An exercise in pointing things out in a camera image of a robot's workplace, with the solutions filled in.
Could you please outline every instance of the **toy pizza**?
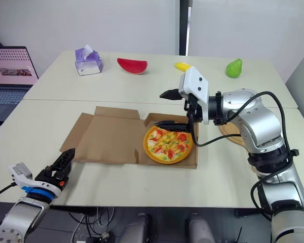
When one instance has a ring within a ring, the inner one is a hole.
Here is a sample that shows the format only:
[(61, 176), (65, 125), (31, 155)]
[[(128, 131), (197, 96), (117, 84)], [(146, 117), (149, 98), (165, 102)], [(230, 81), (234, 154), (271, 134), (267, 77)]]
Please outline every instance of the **toy pizza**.
[(190, 133), (170, 132), (151, 127), (145, 134), (143, 147), (147, 156), (154, 161), (171, 165), (186, 158), (193, 147)]

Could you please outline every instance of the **laptop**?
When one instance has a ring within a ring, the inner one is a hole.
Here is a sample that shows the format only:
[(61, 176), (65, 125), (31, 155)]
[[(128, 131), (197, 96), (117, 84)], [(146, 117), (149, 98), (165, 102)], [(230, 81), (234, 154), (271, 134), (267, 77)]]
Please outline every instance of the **laptop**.
[(0, 47), (0, 122), (38, 80), (26, 47)]

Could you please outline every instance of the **toy watermelon slice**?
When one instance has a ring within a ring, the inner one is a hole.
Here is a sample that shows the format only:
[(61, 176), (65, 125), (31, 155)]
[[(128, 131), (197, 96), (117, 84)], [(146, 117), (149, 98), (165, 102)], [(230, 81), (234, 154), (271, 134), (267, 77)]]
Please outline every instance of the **toy watermelon slice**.
[(147, 68), (147, 61), (117, 58), (118, 64), (131, 74), (142, 74)]

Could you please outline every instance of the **wooden cutting board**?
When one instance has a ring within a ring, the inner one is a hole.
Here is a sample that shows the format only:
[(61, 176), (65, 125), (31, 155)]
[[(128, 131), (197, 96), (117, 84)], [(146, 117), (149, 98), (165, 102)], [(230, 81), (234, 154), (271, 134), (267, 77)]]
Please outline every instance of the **wooden cutting board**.
[[(223, 135), (240, 133), (239, 129), (233, 123), (228, 123), (226, 125), (219, 126), (218, 128)], [(241, 137), (228, 137), (227, 139), (246, 149), (246, 146)]]

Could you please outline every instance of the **cardboard box lid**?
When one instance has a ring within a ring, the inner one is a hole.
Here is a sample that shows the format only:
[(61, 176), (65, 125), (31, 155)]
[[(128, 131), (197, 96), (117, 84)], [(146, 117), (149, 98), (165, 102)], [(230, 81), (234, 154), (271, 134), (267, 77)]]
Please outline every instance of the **cardboard box lid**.
[[(162, 165), (150, 159), (143, 149), (146, 131), (161, 120), (185, 123), (187, 117), (150, 113), (140, 120), (137, 110), (96, 107), (94, 115), (80, 115), (60, 151), (74, 147), (74, 161)], [(179, 163), (164, 166), (196, 168), (197, 148), (193, 147), (189, 156)]]

